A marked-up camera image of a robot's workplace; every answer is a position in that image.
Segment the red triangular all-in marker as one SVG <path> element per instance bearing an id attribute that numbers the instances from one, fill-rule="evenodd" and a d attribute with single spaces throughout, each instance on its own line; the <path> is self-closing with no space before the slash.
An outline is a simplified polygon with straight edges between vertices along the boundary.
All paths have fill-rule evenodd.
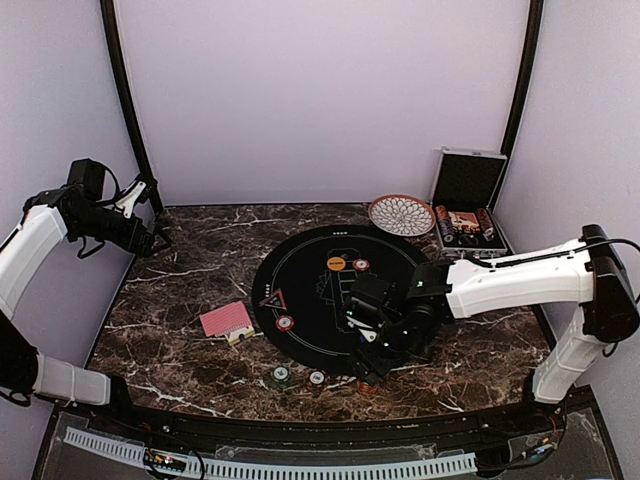
<path id="1" fill-rule="evenodd" d="M 260 303 L 260 307 L 272 308 L 276 310 L 287 311 L 284 294 L 281 289 L 275 290 L 271 295 L 264 298 Z"/>

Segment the orange big blind button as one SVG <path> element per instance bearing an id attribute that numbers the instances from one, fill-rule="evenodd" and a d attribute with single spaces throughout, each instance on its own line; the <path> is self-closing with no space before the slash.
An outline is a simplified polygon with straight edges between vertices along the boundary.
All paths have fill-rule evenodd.
<path id="1" fill-rule="evenodd" d="M 327 260 L 327 268 L 330 271 L 343 271 L 347 266 L 347 261 L 340 256 L 333 256 Z"/>

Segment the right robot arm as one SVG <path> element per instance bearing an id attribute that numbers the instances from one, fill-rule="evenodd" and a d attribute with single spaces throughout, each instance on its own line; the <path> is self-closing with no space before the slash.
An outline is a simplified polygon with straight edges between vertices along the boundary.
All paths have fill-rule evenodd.
<path id="1" fill-rule="evenodd" d="M 534 432 L 547 420 L 548 404 L 563 400 L 606 346 L 616 346 L 639 328 L 639 299 L 614 248 L 617 242 L 601 226 L 589 224 L 579 238 L 545 250 L 425 262 L 414 270 L 397 306 L 390 303 L 389 282 L 358 275 L 342 307 L 347 324 L 365 339 L 349 357 L 354 375 L 369 385 L 379 382 L 448 321 L 573 302 L 569 326 L 533 373 L 531 396 L 510 413 L 517 432 Z"/>

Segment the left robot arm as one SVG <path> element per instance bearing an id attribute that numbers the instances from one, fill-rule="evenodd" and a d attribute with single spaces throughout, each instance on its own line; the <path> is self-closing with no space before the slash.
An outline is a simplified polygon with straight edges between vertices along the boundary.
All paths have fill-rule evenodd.
<path id="1" fill-rule="evenodd" d="M 80 249 L 81 259 L 108 243 L 140 257 L 171 246 L 171 238 L 161 228 L 134 213 L 155 192 L 155 181 L 137 176 L 128 187 L 116 187 L 110 198 L 104 198 L 110 173 L 106 165 L 92 159 L 73 161 L 63 186 L 25 202 L 20 222 L 1 246 L 1 394 L 21 406 L 39 395 L 103 407 L 103 421 L 120 436 L 131 436 L 141 427 L 141 415 L 125 401 L 124 380 L 41 354 L 13 323 L 24 291 L 63 241 L 95 240 L 94 248 Z"/>

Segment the red poker chip stack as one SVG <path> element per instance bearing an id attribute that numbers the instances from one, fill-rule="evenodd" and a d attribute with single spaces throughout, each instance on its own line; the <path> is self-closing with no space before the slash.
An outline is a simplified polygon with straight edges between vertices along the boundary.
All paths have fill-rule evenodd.
<path id="1" fill-rule="evenodd" d="M 359 380 L 357 382 L 358 391 L 362 394 L 372 395 L 375 394 L 378 390 L 377 385 L 371 385 L 363 380 Z"/>

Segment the orange black poker chip stack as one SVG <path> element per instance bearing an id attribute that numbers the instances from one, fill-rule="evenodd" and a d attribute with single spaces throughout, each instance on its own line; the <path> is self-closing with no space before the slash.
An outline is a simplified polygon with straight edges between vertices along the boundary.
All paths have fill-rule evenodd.
<path id="1" fill-rule="evenodd" d="M 312 371 L 307 377 L 307 385 L 311 388 L 322 388 L 325 384 L 326 376 L 320 370 Z"/>

